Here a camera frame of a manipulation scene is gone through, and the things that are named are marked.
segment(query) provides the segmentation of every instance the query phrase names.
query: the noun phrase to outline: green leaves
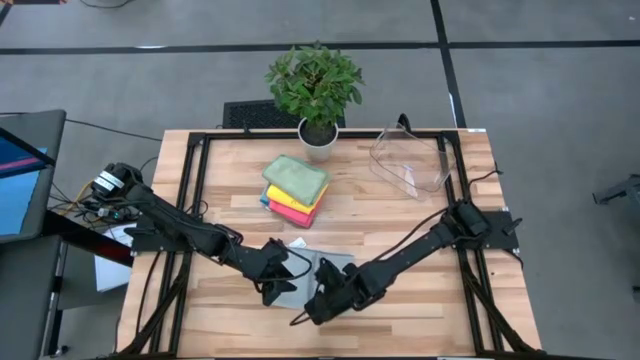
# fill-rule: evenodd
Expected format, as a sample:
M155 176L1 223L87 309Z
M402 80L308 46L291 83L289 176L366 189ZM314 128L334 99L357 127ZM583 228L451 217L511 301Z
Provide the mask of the green leaves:
M269 65L265 80L278 108L306 117L319 127L334 126L337 118L344 116L348 102L362 103L362 95L354 86L364 85L362 69L348 56L332 52L319 42L280 55Z

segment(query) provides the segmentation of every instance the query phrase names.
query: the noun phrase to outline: gray cloth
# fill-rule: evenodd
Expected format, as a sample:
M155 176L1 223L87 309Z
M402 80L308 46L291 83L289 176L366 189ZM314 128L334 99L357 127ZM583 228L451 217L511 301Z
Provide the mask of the gray cloth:
M291 283L298 288L296 291L282 293L276 301L273 302L273 305L290 309L304 308L304 304L313 297L313 293L318 284L315 279L315 272L320 266L320 258L331 261L338 269L342 269L354 260L353 255L349 254L334 254L301 248L291 248L291 251L311 261L312 268L307 275L291 281ZM291 254L283 264L293 275L300 274L309 267L307 262Z

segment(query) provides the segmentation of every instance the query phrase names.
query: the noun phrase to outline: wooden table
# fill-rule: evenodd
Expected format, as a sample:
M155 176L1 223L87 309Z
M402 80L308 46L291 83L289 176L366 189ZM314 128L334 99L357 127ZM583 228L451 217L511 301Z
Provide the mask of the wooden table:
M176 202L188 131L165 132L153 189ZM484 132L460 131L469 179L494 167ZM309 248L353 254L358 264L395 244L420 220L445 207L444 189L424 202L410 198L369 171L373 139L339 140L331 159L318 166L333 175L317 219L309 230L297 228L258 201L265 186L262 169L279 154L304 158L298 140L215 140L210 149L203 199L205 219L244 235L244 244L261 247L269 237L289 243L299 236ZM188 194L193 194L198 150ZM459 196L457 175L452 175ZM475 203L484 210L505 206L497 176L475 183ZM499 250L485 251L498 308L531 346L540 342L520 264ZM152 276L143 323L156 306L164 255ZM469 253L473 264L473 255ZM142 288L153 254L136 257L122 310L118 346L134 336ZM176 270L181 263L176 261ZM491 347L488 324L478 303L484 344ZM289 327L299 310L264 307L253 285L239 272L194 256L182 324L179 357L255 356L437 356L473 355L473 343L457 257L440 250L400 275L378 303L349 312L322 326ZM168 348L173 310L163 326L160 350Z

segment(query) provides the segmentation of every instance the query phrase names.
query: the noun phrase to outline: clear plastic container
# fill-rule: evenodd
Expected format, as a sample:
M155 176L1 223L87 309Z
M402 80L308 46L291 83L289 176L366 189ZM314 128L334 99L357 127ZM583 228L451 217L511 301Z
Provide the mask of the clear plastic container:
M369 149L369 168L409 196L424 201L440 190L455 168L453 147L448 140L444 142L445 151L440 151L435 139L419 139L393 123Z

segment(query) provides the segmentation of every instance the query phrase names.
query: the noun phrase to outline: black mesh basket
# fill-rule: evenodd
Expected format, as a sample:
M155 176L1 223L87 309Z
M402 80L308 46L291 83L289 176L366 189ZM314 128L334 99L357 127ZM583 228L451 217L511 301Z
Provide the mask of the black mesh basket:
M278 110L273 100L224 103L224 129L297 129L300 118ZM344 118L338 127L345 127Z

